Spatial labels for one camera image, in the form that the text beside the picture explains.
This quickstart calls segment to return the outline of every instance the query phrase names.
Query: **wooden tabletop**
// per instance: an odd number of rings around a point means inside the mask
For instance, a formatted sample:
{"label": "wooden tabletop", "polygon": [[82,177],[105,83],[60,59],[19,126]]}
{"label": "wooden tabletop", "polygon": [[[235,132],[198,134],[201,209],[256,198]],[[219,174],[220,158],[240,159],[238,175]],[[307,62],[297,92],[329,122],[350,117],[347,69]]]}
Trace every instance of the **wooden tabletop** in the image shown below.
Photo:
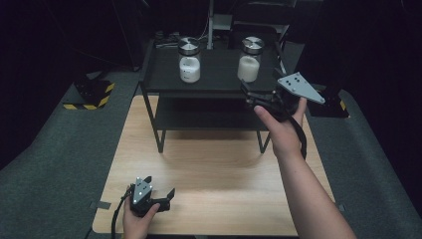
{"label": "wooden tabletop", "polygon": [[[157,97],[149,97],[153,108]],[[307,163],[333,199],[304,120]],[[133,98],[93,228],[110,233],[126,187],[152,176],[153,198],[176,188],[170,211],[157,213],[150,234],[297,235],[271,143],[260,153],[254,131],[168,131],[159,153],[142,96]],[[122,208],[116,232],[122,232]]]}

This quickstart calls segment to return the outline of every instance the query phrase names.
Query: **forearm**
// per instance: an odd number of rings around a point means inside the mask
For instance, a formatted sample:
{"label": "forearm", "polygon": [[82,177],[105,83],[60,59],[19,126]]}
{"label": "forearm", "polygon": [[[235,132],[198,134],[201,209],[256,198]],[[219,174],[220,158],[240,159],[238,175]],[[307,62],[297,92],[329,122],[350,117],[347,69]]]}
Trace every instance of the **forearm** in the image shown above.
{"label": "forearm", "polygon": [[301,238],[355,238],[301,156],[279,158],[280,172],[295,226]]}

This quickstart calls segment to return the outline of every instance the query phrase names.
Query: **yellow and black tape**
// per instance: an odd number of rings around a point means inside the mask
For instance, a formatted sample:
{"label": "yellow and black tape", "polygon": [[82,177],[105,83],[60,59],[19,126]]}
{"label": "yellow and black tape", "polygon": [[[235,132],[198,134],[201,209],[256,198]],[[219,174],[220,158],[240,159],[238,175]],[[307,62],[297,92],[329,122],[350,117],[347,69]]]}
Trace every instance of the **yellow and black tape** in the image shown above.
{"label": "yellow and black tape", "polygon": [[63,107],[67,110],[97,110],[102,109],[108,102],[109,95],[111,94],[112,89],[114,89],[114,83],[110,83],[105,89],[104,95],[100,98],[100,101],[97,105],[94,104],[82,104],[82,103],[64,103]]}
{"label": "yellow and black tape", "polygon": [[344,101],[340,101],[340,106],[341,106],[341,109],[342,109],[343,111],[346,111]]}

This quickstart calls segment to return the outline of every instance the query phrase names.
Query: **black strap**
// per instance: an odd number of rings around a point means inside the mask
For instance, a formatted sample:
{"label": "black strap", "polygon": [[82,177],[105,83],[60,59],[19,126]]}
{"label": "black strap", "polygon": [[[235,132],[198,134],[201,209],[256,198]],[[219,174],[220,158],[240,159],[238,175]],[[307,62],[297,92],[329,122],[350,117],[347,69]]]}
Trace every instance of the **black strap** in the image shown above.
{"label": "black strap", "polygon": [[124,200],[130,195],[130,189],[127,190],[127,192],[124,194],[124,196],[121,198],[120,203],[118,204],[117,209],[114,212],[114,215],[112,216],[111,221],[111,239],[115,239],[115,221],[117,220],[118,212],[120,211],[121,205],[123,204]]}
{"label": "black strap", "polygon": [[292,123],[295,128],[296,133],[298,134],[299,141],[301,142],[301,153],[304,159],[307,159],[307,136],[305,135],[304,129],[301,125],[292,117],[289,117],[289,121]]}

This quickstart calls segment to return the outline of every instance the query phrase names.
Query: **white powder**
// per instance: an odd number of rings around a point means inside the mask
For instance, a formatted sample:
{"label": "white powder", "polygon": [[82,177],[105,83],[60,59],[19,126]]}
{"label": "white powder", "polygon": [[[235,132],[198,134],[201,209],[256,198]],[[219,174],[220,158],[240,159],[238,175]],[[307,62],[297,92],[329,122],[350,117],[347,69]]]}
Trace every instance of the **white powder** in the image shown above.
{"label": "white powder", "polygon": [[238,78],[245,82],[257,80],[260,63],[253,57],[243,56],[239,60]]}
{"label": "white powder", "polygon": [[194,83],[201,76],[199,60],[193,57],[184,57],[180,60],[180,79],[186,83]]}

